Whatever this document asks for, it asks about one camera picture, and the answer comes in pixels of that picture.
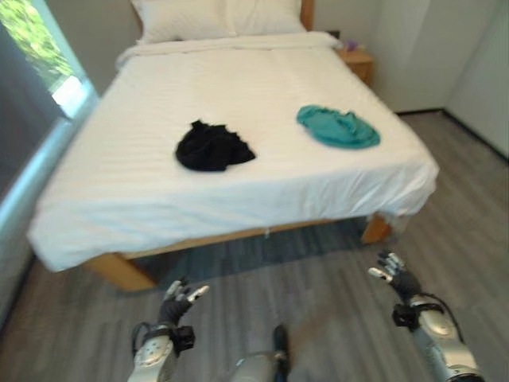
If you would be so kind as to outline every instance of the white bedsheet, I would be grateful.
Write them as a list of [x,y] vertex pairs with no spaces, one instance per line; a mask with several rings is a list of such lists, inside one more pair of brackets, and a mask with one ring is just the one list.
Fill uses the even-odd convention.
[[[323,33],[138,46],[41,196],[29,238],[59,271],[109,251],[303,220],[415,214],[437,165],[330,49]],[[379,146],[324,146],[295,118],[306,104],[353,110]],[[224,173],[174,157],[189,124],[226,123],[257,154]]]

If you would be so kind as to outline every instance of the tree foliage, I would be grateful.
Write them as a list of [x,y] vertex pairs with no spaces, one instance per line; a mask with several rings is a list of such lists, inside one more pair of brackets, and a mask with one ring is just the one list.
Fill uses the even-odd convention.
[[72,74],[30,0],[0,0],[0,21],[48,89]]

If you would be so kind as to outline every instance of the cable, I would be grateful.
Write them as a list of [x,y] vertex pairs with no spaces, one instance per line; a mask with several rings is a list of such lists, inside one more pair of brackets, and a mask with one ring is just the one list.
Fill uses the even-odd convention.
[[444,300],[442,300],[440,297],[436,296],[433,293],[420,292],[419,294],[426,296],[426,297],[433,298],[444,306],[445,310],[447,310],[447,314],[451,317],[451,320],[453,320],[453,324],[456,327],[456,331],[458,332],[458,337],[460,338],[460,341],[464,343],[463,333],[461,332],[460,325],[458,324],[456,317],[454,317],[454,314],[451,311],[451,308],[449,308],[449,305],[447,305],[447,303]]
[[137,324],[134,329],[133,329],[133,332],[131,334],[131,350],[133,352],[133,359],[134,357],[136,356],[136,353],[138,352],[138,348],[136,347],[136,342],[138,341],[138,336],[140,334],[140,330],[142,328],[145,328],[145,330],[147,331],[147,333],[149,332],[150,330],[150,324],[148,322],[140,322],[139,324]]

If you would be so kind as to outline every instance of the robot finger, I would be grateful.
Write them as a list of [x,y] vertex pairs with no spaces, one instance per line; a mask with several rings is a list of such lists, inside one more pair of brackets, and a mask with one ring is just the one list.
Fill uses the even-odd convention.
[[386,259],[389,257],[390,251],[388,249],[384,249],[383,251],[379,252],[379,259]]
[[204,294],[206,294],[208,292],[208,290],[210,289],[210,286],[208,285],[205,285],[205,286],[202,286],[201,288],[198,288],[196,289],[194,292],[192,292],[188,297],[188,301],[191,302],[192,304],[194,304],[194,302],[200,298],[201,296],[203,296]]
[[181,285],[182,285],[183,287],[185,287],[185,286],[187,286],[187,285],[189,284],[189,280],[188,280],[188,278],[187,278],[187,277],[185,277],[185,276],[180,277],[180,278],[178,279],[178,281],[180,281],[180,282],[181,282]]
[[182,281],[177,280],[172,283],[172,285],[169,286],[168,290],[165,293],[165,297],[163,298],[163,301],[170,300],[172,298],[175,298],[179,292],[179,290],[182,287]]
[[381,269],[371,267],[367,270],[367,273],[373,277],[376,277],[377,279],[384,280],[388,284],[392,282],[392,276],[382,271]]
[[382,258],[378,259],[377,263],[379,264],[379,266],[383,267],[385,269],[385,271],[387,273],[389,273],[390,275],[392,275],[392,276],[396,275],[397,268],[396,268],[395,264],[393,264],[388,257],[385,259],[382,259]]
[[399,271],[399,265],[396,263],[390,256],[386,258],[387,265],[386,269],[390,271],[391,274],[396,274]]
[[190,287],[188,287],[188,286],[186,286],[186,287],[181,286],[181,288],[177,292],[177,296],[175,297],[175,299],[177,301],[185,300],[188,297],[187,294],[189,293],[189,291],[191,291]]
[[404,270],[405,269],[405,262],[401,260],[395,253],[391,252],[389,254],[389,259],[394,261],[399,269]]

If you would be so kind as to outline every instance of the white pillow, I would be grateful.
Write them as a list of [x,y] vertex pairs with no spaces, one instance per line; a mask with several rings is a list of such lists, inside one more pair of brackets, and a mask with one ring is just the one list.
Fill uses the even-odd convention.
[[234,36],[223,0],[133,0],[143,22],[139,44]]
[[305,32],[301,0],[226,0],[227,20],[237,36]]

